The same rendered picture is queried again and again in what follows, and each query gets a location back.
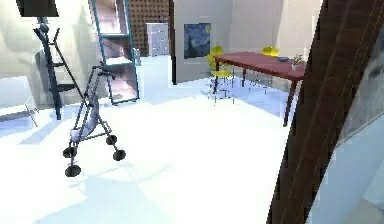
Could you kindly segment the blue night sky painting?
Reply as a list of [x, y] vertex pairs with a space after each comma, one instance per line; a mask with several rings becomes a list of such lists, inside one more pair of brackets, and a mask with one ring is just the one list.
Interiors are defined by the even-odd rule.
[[210, 23], [184, 25], [184, 58], [205, 57], [210, 52]]

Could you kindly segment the white chest of drawers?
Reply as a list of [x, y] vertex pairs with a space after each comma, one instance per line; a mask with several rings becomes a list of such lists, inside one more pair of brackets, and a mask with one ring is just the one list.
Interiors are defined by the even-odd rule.
[[151, 57], [169, 54], [168, 24], [147, 23], [148, 55]]

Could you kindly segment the dark red dining table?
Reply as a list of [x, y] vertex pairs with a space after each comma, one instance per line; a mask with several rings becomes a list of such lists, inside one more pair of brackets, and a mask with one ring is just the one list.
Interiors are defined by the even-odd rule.
[[287, 98], [283, 126], [286, 127], [288, 125], [293, 95], [297, 84], [304, 79], [305, 63], [301, 62], [293, 69], [291, 59], [286, 62], [279, 62], [276, 57], [255, 52], [225, 53], [215, 56], [214, 59], [216, 70], [219, 70], [220, 63], [240, 67], [243, 70], [243, 81], [248, 70], [289, 80], [291, 86]]

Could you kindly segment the grey folding baby stroller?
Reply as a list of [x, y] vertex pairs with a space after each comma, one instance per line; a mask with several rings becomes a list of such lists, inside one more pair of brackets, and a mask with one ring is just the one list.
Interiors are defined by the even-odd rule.
[[79, 144], [83, 141], [106, 135], [106, 144], [111, 145], [115, 150], [113, 159], [121, 161], [126, 157], [126, 152], [116, 146], [117, 136], [112, 134], [108, 122], [103, 120], [99, 113], [97, 87], [101, 77], [115, 79], [115, 75], [107, 70], [103, 62], [92, 67], [74, 127], [70, 130], [69, 145], [62, 152], [65, 158], [70, 158], [70, 163], [65, 170], [67, 177], [75, 177], [81, 173], [81, 167], [75, 164], [75, 157]]

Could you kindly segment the small potted house plant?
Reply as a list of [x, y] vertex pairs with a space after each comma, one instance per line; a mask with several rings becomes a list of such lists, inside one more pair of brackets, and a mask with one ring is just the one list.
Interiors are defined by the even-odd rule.
[[302, 62], [303, 62], [303, 56], [300, 54], [296, 54], [295, 57], [292, 59], [291, 69], [295, 71], [298, 65]]

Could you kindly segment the dark brown wooden door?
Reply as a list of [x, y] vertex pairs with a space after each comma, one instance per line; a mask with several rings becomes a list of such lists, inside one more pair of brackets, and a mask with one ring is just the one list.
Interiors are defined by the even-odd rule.
[[265, 224], [305, 224], [384, 25], [384, 0], [324, 0]]

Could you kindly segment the black ladder shelf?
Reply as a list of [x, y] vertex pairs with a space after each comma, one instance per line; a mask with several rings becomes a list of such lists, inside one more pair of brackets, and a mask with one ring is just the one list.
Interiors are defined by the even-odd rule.
[[[60, 48], [59, 48], [59, 45], [57, 43], [60, 29], [57, 28], [53, 39], [50, 39], [49, 35], [48, 35], [49, 26], [48, 26], [47, 18], [46, 17], [38, 17], [37, 23], [38, 23], [38, 26], [36, 28], [34, 28], [33, 31], [43, 46], [44, 58], [45, 58], [45, 62], [46, 62], [46, 68], [47, 68], [47, 73], [48, 73], [48, 77], [49, 77], [49, 84], [50, 84], [48, 91], [52, 94], [56, 119], [60, 120], [61, 119], [61, 108], [62, 108], [62, 101], [60, 98], [60, 93], [76, 89], [78, 94], [80, 95], [80, 97], [83, 97], [83, 95], [82, 95], [80, 87], [77, 84], [77, 82], [76, 82], [76, 80], [75, 80], [75, 78], [74, 78], [74, 76], [73, 76]], [[54, 47], [56, 52], [58, 53], [59, 58], [60, 58], [59, 62], [53, 61], [51, 47]], [[64, 67], [65, 68], [66, 72], [68, 73], [69, 77], [72, 80], [71, 83], [59, 83], [57, 81], [55, 69], [58, 67]]]

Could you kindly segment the white low table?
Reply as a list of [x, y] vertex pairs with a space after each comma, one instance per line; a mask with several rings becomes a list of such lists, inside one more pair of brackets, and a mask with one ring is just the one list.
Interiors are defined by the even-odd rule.
[[38, 126], [38, 112], [26, 76], [0, 78], [0, 121], [28, 116]]

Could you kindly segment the teal frame open shelf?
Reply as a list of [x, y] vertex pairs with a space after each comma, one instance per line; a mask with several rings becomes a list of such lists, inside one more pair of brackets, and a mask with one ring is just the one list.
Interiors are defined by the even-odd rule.
[[89, 0], [101, 61], [114, 74], [106, 81], [113, 105], [139, 98], [128, 0]]

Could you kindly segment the brown pegboard wall panel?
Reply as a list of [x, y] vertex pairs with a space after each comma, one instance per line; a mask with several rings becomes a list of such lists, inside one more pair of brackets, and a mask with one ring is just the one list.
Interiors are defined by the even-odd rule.
[[128, 0], [133, 46], [148, 55], [147, 23], [169, 20], [169, 0]]

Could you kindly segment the grey framed wall picture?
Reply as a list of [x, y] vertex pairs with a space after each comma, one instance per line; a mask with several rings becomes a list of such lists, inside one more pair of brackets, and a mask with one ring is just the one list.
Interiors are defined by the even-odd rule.
[[376, 40], [337, 142], [343, 144], [384, 114], [384, 30]]

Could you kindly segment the black framed wall picture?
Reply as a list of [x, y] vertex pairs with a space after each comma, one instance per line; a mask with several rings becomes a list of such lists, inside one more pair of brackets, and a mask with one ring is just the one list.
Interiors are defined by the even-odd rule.
[[21, 17], [58, 17], [55, 0], [16, 0]]

